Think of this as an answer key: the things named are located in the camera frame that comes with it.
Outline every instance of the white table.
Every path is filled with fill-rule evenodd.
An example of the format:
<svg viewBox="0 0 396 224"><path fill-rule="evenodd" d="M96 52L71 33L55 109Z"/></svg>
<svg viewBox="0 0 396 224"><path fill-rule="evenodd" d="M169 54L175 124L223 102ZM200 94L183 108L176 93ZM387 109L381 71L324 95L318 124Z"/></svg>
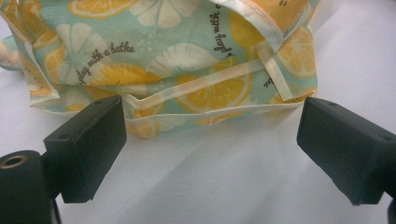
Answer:
<svg viewBox="0 0 396 224"><path fill-rule="evenodd" d="M396 133L396 1L323 0L314 25L317 97ZM9 31L0 21L0 35ZM29 108L23 75L0 70L0 156L45 151L66 121ZM390 197L352 206L296 145L302 108L212 127L128 136L93 201L64 204L64 224L385 224Z"/></svg>

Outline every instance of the white background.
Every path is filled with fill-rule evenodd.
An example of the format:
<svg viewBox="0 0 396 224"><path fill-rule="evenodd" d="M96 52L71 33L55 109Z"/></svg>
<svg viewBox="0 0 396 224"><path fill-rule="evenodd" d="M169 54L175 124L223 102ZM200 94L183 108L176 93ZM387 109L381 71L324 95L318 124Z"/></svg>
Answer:
<svg viewBox="0 0 396 224"><path fill-rule="evenodd" d="M0 35L9 35L4 21ZM396 1L323 0L314 37L317 97L396 133ZM28 99L23 74L0 70L0 156L43 153L43 139L66 121L29 108ZM388 195L378 205L352 206L299 149L301 112L149 140L129 135L93 201L57 198L63 222L387 223Z"/></svg>

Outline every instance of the metal ring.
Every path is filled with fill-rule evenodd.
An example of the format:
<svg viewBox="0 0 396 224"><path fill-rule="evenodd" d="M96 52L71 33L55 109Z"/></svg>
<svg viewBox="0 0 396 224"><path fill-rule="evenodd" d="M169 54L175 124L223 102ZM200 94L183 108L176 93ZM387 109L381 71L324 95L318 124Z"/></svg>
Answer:
<svg viewBox="0 0 396 224"><path fill-rule="evenodd" d="M11 168L17 167L17 166L23 164L24 162L26 162L27 159L28 159L28 157L23 154L10 157L6 160L3 160L0 163L0 169L6 170L6 169L11 169Z"/></svg>

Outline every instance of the black clamp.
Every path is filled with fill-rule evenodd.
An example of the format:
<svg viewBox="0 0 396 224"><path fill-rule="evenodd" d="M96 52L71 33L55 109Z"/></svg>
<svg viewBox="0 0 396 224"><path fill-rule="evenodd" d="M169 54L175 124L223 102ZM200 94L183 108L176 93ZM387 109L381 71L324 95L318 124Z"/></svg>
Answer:
<svg viewBox="0 0 396 224"><path fill-rule="evenodd" d="M0 158L0 222L61 223L57 195L65 203L91 200L125 142L122 101L114 96L50 134L43 155L25 150Z"/></svg>
<svg viewBox="0 0 396 224"><path fill-rule="evenodd" d="M307 98L297 143L354 205L396 197L396 136L333 102ZM389 223L396 223L395 201Z"/></svg>

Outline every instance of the bag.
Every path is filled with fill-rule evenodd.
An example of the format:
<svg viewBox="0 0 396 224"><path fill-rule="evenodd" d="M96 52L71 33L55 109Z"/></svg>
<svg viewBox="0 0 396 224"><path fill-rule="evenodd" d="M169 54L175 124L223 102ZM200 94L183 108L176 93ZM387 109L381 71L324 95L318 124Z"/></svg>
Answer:
<svg viewBox="0 0 396 224"><path fill-rule="evenodd" d="M318 0L3 0L0 64L30 104L74 115L122 96L153 137L302 104L317 88L308 23Z"/></svg>

